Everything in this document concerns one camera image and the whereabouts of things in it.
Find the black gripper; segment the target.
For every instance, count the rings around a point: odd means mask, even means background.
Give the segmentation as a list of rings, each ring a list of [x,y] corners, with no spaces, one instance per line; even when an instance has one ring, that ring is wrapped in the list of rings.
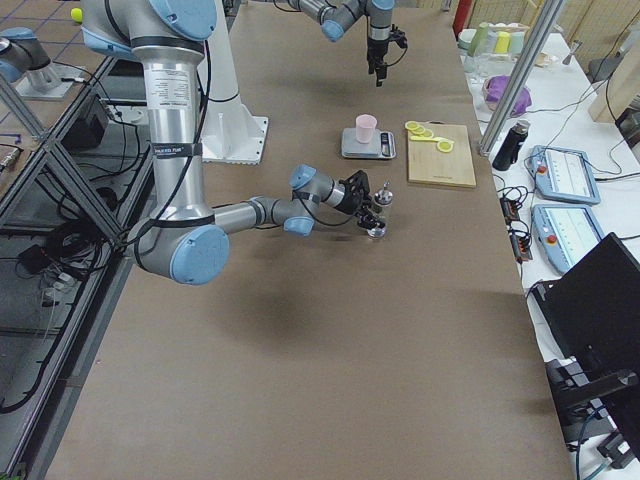
[[[357,216],[357,225],[365,230],[386,228],[386,220],[370,209],[372,198],[366,172],[358,170],[349,178],[339,180],[338,183],[344,188],[344,195],[335,206],[336,210]]]
[[[367,31],[367,63],[368,72],[375,73],[376,86],[381,87],[386,80],[386,71],[394,63],[387,63],[385,56],[389,44],[396,43],[403,51],[407,50],[407,38],[404,31],[395,24],[387,27],[370,25]]]

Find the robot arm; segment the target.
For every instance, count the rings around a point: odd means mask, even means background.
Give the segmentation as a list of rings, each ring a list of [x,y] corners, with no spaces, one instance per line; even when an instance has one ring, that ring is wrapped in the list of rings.
[[[204,194],[202,129],[207,102],[198,67],[210,60],[225,25],[213,1],[84,1],[88,48],[143,66],[157,205],[129,232],[129,256],[148,272],[187,285],[205,284],[223,270],[229,236],[263,224],[299,236],[318,223],[326,204],[364,229],[385,226],[372,210],[368,177],[335,180],[302,164],[291,174],[289,200],[264,196],[212,208]]]
[[[395,66],[408,49],[406,33],[392,21],[394,1],[292,0],[286,1],[286,4],[289,9],[282,8],[282,11],[306,14],[320,25],[322,33],[331,42],[342,39],[352,26],[365,18],[368,73],[375,76],[377,87],[383,85],[388,69]],[[388,63],[385,57],[391,43],[395,43],[402,54],[395,62]]]

